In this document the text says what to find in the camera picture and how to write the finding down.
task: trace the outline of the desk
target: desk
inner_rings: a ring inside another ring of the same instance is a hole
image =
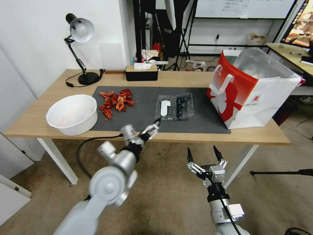
[[[99,82],[87,87],[71,88],[66,86],[65,79],[77,73],[79,70],[66,70],[5,133],[7,137],[37,138],[72,184],[76,184],[78,178],[51,139],[89,139],[97,136],[114,136],[119,132],[87,131],[76,136],[64,135],[57,129],[48,126],[46,122],[46,113],[51,105],[69,95],[92,96],[97,86],[208,87],[213,74],[212,72],[161,71],[157,81],[143,82],[128,82],[124,74],[104,74]],[[227,171],[225,188],[259,145],[287,145],[290,143],[273,120],[265,127],[234,129],[231,134],[158,133],[152,141],[246,144],[247,146],[237,161],[233,163],[233,167]]]
[[[299,46],[288,45],[284,43],[267,43],[272,51],[283,57],[286,61],[297,67],[303,73],[313,77],[313,66],[300,63],[301,56],[310,56],[307,51]],[[301,52],[301,55],[290,54],[290,52]],[[313,95],[313,87],[306,84],[296,87],[291,95]]]

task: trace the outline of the white bowl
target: white bowl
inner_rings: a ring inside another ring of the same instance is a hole
[[[89,95],[67,96],[50,107],[46,120],[65,135],[79,135],[97,122],[97,101]]]

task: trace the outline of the red crayfish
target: red crayfish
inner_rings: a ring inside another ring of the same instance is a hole
[[[110,108],[115,107],[118,112],[126,112],[127,106],[134,106],[134,104],[137,103],[131,100],[132,93],[130,89],[121,90],[119,94],[114,94],[114,91],[107,93],[100,91],[99,93],[105,98],[104,105],[100,106],[99,109],[101,109],[102,113],[107,117],[106,120],[111,119],[113,116]]]

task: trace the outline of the lamp shade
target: lamp shade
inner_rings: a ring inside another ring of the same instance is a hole
[[[77,18],[69,13],[66,15],[66,21],[69,23],[69,30],[75,41],[87,42],[92,38],[95,28],[89,20]]]

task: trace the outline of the whiteboard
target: whiteboard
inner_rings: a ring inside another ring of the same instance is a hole
[[[198,0],[196,17],[283,19],[293,2],[294,0]]]

